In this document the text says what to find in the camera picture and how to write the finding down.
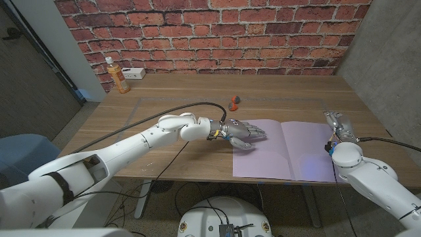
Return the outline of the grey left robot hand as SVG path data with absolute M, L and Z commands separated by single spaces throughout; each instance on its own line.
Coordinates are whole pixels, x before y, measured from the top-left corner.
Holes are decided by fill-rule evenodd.
M 220 131 L 224 139 L 228 140 L 233 147 L 242 150 L 253 149 L 253 144 L 244 142 L 244 138 L 265 138 L 267 134 L 259 127 L 230 119 L 220 123 Z

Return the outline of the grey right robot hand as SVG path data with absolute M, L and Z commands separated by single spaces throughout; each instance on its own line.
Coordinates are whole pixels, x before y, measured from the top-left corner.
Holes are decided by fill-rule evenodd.
M 353 126 L 346 115 L 333 111 L 325 111 L 324 115 L 338 141 L 357 143 Z

